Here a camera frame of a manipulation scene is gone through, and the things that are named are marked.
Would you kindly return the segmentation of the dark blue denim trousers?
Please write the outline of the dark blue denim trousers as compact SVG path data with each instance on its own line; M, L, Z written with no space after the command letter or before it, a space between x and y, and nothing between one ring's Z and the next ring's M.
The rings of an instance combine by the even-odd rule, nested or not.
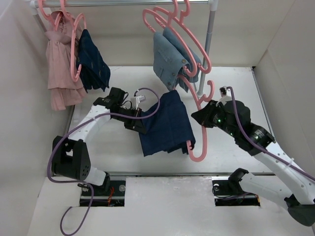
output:
M196 140L187 110L176 90L163 94L158 111L142 123L147 130L146 134L139 134L144 156L179 149L188 154L194 149Z

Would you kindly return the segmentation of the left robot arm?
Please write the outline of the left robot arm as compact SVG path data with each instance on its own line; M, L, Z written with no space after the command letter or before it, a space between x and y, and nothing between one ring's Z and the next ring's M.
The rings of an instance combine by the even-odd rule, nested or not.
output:
M134 95L125 107L126 92L120 88L111 88L106 97L97 98L83 120L67 137L57 136L53 140L52 158L47 167L48 174L60 175L93 186L99 195L110 190L110 175L91 165L87 143L110 119L121 121L126 129L145 133L140 120L142 110L139 103L145 100L143 95Z

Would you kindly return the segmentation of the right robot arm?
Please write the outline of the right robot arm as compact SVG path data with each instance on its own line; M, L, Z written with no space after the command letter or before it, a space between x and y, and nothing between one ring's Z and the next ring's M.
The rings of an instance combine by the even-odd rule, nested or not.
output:
M222 104L211 100L191 116L206 128L217 127L230 135L240 149L268 167L282 181L281 184L269 184L238 168L226 181L230 192L261 195L287 210L298 223L304 226L315 223L315 182L302 174L302 169L284 154L266 129L252 123L251 111L243 102Z

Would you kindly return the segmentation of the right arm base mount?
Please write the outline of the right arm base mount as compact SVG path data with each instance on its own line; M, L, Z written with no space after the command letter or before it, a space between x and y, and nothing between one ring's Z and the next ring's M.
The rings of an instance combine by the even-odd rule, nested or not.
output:
M256 194L233 189L229 186L227 176L212 178L212 193L216 207L260 206L260 199Z

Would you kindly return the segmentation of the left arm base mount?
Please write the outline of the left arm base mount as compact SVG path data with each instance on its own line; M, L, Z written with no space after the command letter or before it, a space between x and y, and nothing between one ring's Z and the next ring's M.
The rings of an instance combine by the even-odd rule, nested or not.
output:
M79 199L80 207L87 207L90 203L92 191L85 184L77 184L81 188ZM102 189L100 186L93 186L94 196L92 207L124 207L126 193L126 177L113 176L110 179L108 189Z

